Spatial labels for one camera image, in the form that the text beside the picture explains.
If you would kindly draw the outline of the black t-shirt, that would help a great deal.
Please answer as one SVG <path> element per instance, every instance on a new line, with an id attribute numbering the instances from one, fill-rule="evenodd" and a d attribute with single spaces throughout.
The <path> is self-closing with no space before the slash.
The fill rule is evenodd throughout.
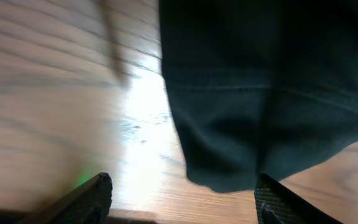
<path id="1" fill-rule="evenodd" d="M 160 0 L 189 181 L 252 190 L 358 142 L 358 0 Z"/>

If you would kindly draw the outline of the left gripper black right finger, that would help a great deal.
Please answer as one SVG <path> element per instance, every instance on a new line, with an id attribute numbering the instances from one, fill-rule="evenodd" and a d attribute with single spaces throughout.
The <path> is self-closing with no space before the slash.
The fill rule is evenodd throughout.
<path id="1" fill-rule="evenodd" d="M 254 197 L 259 224 L 341 224 L 266 174 Z"/>

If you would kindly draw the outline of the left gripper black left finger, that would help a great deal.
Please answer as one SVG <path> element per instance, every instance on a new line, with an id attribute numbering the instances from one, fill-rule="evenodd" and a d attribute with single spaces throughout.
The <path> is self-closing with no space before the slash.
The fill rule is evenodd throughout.
<path id="1" fill-rule="evenodd" d="M 101 172 L 51 206 L 25 217 L 19 224 L 103 224 L 111 203 L 111 178 Z"/>

